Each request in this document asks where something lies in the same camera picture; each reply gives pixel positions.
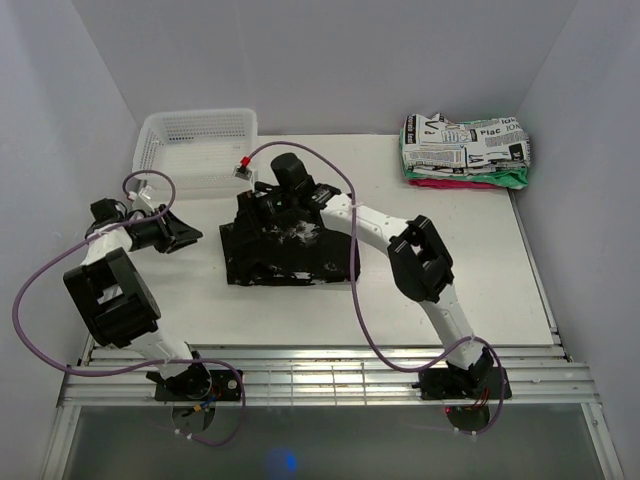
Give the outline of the black white patterned trousers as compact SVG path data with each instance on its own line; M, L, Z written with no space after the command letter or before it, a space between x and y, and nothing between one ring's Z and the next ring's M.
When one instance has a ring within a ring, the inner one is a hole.
M360 275L350 269L351 237L298 220L258 233L228 223L219 227L227 283L238 286L309 286L348 283Z

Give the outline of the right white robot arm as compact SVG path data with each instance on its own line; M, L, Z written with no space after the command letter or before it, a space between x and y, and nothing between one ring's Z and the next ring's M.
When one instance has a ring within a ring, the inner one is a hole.
M392 217L360 206L354 193L317 183L293 153L271 162L276 184L256 183L237 197L232 223L222 226L227 280L243 286L303 286L360 276L359 247L390 261L394 283L431 321L445 367L413 368L424 399L497 399L507 376L475 336L454 287L453 260L433 222Z

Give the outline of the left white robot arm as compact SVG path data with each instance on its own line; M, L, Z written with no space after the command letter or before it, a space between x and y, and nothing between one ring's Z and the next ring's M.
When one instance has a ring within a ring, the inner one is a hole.
M174 253L203 237L198 229L169 212L151 222L130 220L159 214L147 205L127 211L115 199L90 206L92 242L81 265L66 272L63 282L93 339L101 346L131 349L146 361L157 360L147 377L181 398L201 400L212 393L212 376L198 363L197 351L171 338L159 324L160 308L129 254L152 247Z

